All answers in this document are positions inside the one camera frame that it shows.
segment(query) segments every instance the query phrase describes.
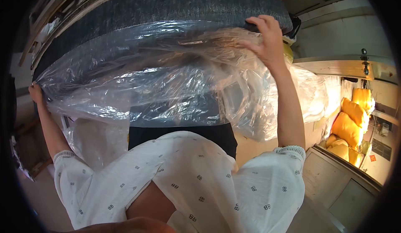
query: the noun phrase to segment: woman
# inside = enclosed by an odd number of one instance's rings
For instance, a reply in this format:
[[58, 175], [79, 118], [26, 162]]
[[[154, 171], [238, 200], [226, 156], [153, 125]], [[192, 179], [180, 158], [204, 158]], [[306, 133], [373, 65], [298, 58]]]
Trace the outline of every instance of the woman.
[[[78, 232], [285, 232], [303, 202], [305, 133], [283, 58], [278, 21], [251, 17], [263, 36], [253, 51], [278, 89], [278, 148], [239, 170], [212, 140], [175, 131], [133, 147], [94, 172], [70, 149], [40, 87], [29, 88], [55, 165], [55, 186]], [[220, 140], [233, 140], [233, 133]]]

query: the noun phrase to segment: dark gray mattress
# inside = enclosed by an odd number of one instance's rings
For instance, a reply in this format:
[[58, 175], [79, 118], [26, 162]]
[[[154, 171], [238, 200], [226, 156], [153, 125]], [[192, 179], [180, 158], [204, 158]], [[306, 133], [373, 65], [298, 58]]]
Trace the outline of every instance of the dark gray mattress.
[[281, 0], [109, 0], [53, 40], [33, 80], [68, 51], [117, 29], [161, 20], [208, 20], [252, 30], [245, 18], [260, 14], [275, 17], [284, 34], [292, 30]]

